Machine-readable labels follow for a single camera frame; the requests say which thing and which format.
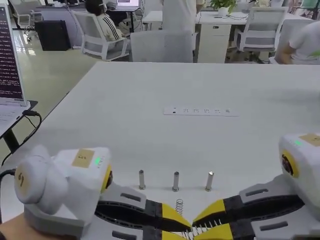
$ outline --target person's arm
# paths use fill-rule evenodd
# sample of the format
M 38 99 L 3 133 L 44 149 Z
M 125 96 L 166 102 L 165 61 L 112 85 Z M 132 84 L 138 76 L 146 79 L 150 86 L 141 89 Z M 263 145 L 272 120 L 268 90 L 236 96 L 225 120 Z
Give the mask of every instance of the person's arm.
M 72 236 L 40 233 L 28 225 L 23 214 L 1 224 L 0 232 L 6 240 L 76 240 Z
M 198 14 L 206 4 L 206 0 L 196 0 L 195 4 L 196 4 L 196 14 Z
M 295 49 L 289 43 L 281 50 L 280 60 L 282 64 L 293 64 L 291 54 L 295 53 Z
M 120 29 L 116 28 L 114 21 L 110 17 L 105 16 L 103 19 L 104 26 L 101 26 L 104 35 L 108 37 L 111 41 L 117 41 L 122 38 L 123 33 Z
M 289 43 L 287 43 L 283 49 L 280 50 L 280 61 L 282 64 L 293 64 L 292 54 L 294 54 L 304 43 L 306 34 L 306 28 L 303 28 L 290 39 Z

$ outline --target outlet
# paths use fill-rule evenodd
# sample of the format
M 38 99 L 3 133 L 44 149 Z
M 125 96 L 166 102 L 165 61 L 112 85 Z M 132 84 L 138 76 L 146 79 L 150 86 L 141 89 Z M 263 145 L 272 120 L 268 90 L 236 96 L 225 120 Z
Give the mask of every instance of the outlet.
M 207 108 L 207 107 L 165 107 L 164 115 L 182 116 L 212 116 L 212 117 L 237 117 L 238 115 L 229 108 Z

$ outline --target person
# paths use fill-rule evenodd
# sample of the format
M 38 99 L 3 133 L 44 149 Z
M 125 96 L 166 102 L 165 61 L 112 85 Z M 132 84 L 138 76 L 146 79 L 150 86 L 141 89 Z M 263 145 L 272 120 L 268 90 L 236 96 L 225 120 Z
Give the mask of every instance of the person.
M 106 3 L 107 11 L 105 12 L 110 16 L 114 25 L 119 27 L 119 23 L 125 20 L 128 16 L 127 13 L 124 11 L 114 11 L 118 6 L 117 0 L 108 0 Z
M 160 0 L 160 3 L 163 5 L 162 29 L 194 33 L 196 16 L 206 0 Z
M 89 13 L 96 15 L 103 35 L 108 41 L 117 41 L 125 37 L 121 30 L 116 28 L 116 25 L 110 16 L 104 12 L 104 6 L 101 0 L 85 1 L 85 9 Z
M 282 64 L 320 65 L 320 21 L 303 27 L 281 50 Z
M 76 240 L 73 236 L 50 235 L 36 231 L 28 225 L 23 214 L 2 223 L 0 232 L 5 240 Z

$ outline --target black hair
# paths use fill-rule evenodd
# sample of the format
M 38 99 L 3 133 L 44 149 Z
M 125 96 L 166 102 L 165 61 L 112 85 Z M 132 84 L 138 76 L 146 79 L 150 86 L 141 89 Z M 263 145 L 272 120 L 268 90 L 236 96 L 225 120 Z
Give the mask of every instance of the black hair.
M 101 0 L 86 0 L 85 1 L 85 9 L 96 16 L 100 16 L 104 13 L 104 6 L 101 5 Z

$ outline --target metal spring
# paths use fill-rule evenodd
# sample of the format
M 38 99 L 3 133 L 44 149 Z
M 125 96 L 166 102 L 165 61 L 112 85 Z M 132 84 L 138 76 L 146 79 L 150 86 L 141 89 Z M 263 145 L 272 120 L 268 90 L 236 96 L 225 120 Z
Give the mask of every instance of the metal spring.
M 193 227 L 190 231 L 183 231 L 181 236 L 187 240 L 193 240 L 195 236 L 200 235 L 209 229 L 221 225 L 221 220 L 214 220 L 212 223 L 209 221 L 208 223 L 204 223 L 204 226 L 199 225 L 199 227 Z
M 184 201 L 182 199 L 177 199 L 175 202 L 175 210 L 178 214 L 182 215 L 184 211 Z

